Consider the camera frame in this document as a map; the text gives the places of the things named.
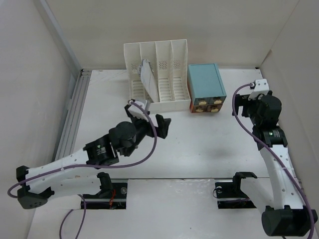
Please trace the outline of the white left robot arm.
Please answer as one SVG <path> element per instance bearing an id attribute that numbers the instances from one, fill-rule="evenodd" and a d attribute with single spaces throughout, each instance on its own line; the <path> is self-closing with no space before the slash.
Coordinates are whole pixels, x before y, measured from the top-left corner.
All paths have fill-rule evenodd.
<path id="1" fill-rule="evenodd" d="M 148 109 L 137 101 L 127 104 L 125 111 L 130 121 L 118 123 L 106 135 L 71 155 L 36 168 L 18 167 L 16 198 L 22 208 L 35 209 L 52 199 L 71 195 L 111 196 L 114 187 L 106 170 L 145 162 L 154 153 L 157 140 L 167 137 L 171 123 L 170 118 L 159 114 L 152 122 Z M 119 165 L 119 157 L 129 157 L 146 136 L 154 139 L 150 153 L 138 162 Z"/>

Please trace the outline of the white paper booklet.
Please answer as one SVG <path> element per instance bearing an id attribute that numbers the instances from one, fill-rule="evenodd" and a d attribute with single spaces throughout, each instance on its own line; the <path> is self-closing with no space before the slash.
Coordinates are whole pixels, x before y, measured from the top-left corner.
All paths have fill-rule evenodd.
<path id="1" fill-rule="evenodd" d="M 151 62 L 148 59 L 142 60 L 138 67 L 138 75 L 151 100 L 154 103 L 158 103 L 160 101 L 158 86 L 152 71 Z"/>

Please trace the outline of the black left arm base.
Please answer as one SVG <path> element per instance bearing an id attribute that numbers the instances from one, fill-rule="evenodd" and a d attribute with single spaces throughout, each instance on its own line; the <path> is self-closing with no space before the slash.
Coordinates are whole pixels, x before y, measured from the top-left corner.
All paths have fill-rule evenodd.
<path id="1" fill-rule="evenodd" d="M 81 208 L 90 210 L 122 210 L 126 209 L 128 179 L 111 179 L 110 175 L 100 172 L 96 176 L 97 183 L 92 181 L 91 184 L 97 184 L 97 192 L 83 194 Z"/>

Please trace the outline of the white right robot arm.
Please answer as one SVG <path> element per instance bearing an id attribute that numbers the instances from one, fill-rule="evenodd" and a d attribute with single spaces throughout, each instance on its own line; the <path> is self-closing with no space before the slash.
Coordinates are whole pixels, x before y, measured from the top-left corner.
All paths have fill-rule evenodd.
<path id="1" fill-rule="evenodd" d="M 278 126 L 282 109 L 281 101 L 271 92 L 240 95 L 234 93 L 232 109 L 235 119 L 242 107 L 242 116 L 249 118 L 252 130 L 242 128 L 254 139 L 271 182 L 272 193 L 265 191 L 258 177 L 252 172 L 237 172 L 231 183 L 236 196 L 246 194 L 261 213 L 262 227 L 270 237 L 312 238 L 316 210 L 310 204 L 299 183 L 293 176 L 293 167 L 288 154 L 288 142 Z"/>

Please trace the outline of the teal mini drawer cabinet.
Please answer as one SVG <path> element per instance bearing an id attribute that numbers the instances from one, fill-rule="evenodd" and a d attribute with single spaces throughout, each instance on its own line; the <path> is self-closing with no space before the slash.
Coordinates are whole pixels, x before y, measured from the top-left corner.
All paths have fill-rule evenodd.
<path id="1" fill-rule="evenodd" d="M 217 113 L 221 110 L 227 94 L 218 64 L 189 64 L 187 84 L 192 113 Z"/>

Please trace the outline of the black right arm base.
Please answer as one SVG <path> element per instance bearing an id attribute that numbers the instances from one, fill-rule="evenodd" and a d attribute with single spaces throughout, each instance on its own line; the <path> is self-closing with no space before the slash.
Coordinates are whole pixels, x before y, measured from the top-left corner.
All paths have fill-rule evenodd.
<path id="1" fill-rule="evenodd" d="M 258 177 L 253 172 L 236 172 L 230 179 L 218 179 L 212 192 L 218 209 L 255 209 L 251 199 L 241 190 L 241 181 Z"/>

